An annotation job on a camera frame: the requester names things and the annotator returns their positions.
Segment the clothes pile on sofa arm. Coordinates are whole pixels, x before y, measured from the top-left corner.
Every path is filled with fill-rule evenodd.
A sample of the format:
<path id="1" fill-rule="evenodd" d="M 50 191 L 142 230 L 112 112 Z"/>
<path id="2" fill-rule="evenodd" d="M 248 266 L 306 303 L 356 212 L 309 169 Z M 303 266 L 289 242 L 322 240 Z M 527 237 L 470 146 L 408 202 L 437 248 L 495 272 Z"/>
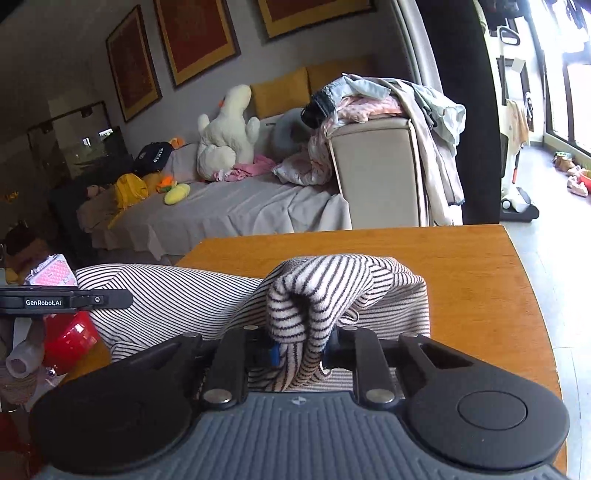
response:
<path id="1" fill-rule="evenodd" d="M 300 114 L 310 138 L 273 173 L 331 191 L 312 231 L 463 224 L 464 105 L 407 80 L 345 74 Z"/>

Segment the gloved left hand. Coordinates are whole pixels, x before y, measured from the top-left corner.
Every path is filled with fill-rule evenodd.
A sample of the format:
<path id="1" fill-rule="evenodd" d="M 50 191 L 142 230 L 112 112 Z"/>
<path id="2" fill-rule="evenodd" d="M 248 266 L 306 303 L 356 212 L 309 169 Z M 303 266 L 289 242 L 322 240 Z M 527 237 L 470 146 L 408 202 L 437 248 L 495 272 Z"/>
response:
<path id="1" fill-rule="evenodd" d="M 1 319 L 1 398 L 24 405 L 43 370 L 45 324 L 30 318 Z"/>

